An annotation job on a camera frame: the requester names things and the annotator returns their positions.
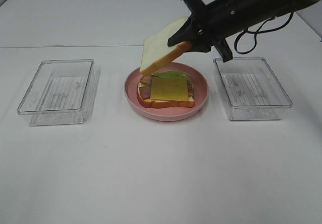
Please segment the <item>slice of bread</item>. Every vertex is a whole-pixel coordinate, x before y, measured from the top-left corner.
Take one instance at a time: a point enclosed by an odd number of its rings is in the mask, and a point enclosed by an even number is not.
[[[188,17],[182,17],[173,21],[158,33],[144,40],[140,68],[140,73],[143,76],[148,76],[166,64],[169,64],[192,47],[193,44],[189,41],[183,41],[168,47],[168,39],[183,26],[187,19]]]
[[[195,100],[194,100],[194,93],[193,87],[191,83],[191,89],[189,90],[189,97],[187,101],[164,101],[164,100],[152,100],[150,98],[146,98],[141,95],[140,88],[150,86],[152,80],[146,82],[144,79],[145,77],[141,78],[141,81],[137,85],[137,99],[139,103],[145,108],[166,108],[166,107],[194,107]]]

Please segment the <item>clear plastic container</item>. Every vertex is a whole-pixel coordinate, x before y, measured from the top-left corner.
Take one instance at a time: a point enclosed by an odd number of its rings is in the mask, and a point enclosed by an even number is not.
[[[279,120],[292,101],[264,58],[214,59],[215,80],[229,120]]]
[[[41,62],[17,112],[30,126],[78,124],[93,109],[97,79],[94,61]]]

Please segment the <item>toast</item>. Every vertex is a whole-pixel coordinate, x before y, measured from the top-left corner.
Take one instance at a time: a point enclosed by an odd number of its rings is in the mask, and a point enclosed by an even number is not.
[[[157,100],[151,99],[151,89],[153,78],[185,78],[187,99],[178,100]],[[163,73],[156,72],[146,77],[142,77],[137,85],[137,99],[145,108],[166,108],[166,107],[194,107],[194,88],[193,83],[188,75],[180,71],[166,71]]]
[[[148,76],[166,64],[169,64],[192,47],[193,43],[189,41],[183,41],[168,47],[168,39],[183,26],[187,19],[188,17],[182,17],[173,21],[158,33],[144,40],[140,68],[140,73],[143,76]]]

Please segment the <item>yellow cheese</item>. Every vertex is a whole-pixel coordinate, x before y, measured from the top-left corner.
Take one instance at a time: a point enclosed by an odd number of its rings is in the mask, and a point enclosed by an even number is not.
[[[165,101],[187,101],[187,80],[184,78],[153,77],[150,99]]]

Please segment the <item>white tabletop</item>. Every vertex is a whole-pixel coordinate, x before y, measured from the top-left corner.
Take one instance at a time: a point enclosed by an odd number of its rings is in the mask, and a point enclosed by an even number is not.
[[[74,18],[96,4],[98,15],[108,2],[103,1],[79,2],[82,7]],[[14,31],[23,22],[9,26],[5,16],[11,15],[10,5],[27,10],[21,11],[24,16],[14,11],[13,18],[37,15],[42,23],[30,17],[25,23],[35,24],[33,29]],[[137,31],[125,29],[119,37],[106,38],[104,29],[109,29],[99,21],[95,26],[85,21],[58,37],[55,32],[64,25],[52,21],[59,10],[48,6],[38,12],[35,2],[28,7],[22,0],[9,0],[0,8],[0,24],[11,34],[1,31],[5,40],[0,44],[141,44],[145,35],[175,19],[180,8],[186,10],[184,4],[175,9],[160,4],[158,9],[166,7],[170,12],[166,15],[164,10],[164,18],[147,27],[148,32],[133,15],[137,25],[132,27]],[[62,14],[67,16],[67,11],[68,6]],[[40,16],[48,16],[48,26],[55,30],[46,29],[46,17]],[[96,30],[88,42],[77,34],[87,27],[89,32]],[[34,34],[37,29],[40,35]],[[130,31],[134,36],[127,38]],[[282,31],[259,36],[259,45],[249,56],[268,61],[293,101],[283,120],[259,122],[228,121],[213,81],[215,50],[186,53],[178,59],[206,77],[209,99],[195,116],[164,123],[138,115],[124,95],[126,77],[140,66],[141,46],[0,49],[0,223],[321,223],[322,53],[318,40],[297,16]],[[246,37],[241,48],[251,44]],[[29,127],[16,109],[40,62],[80,58],[93,58],[101,67],[91,120]]]

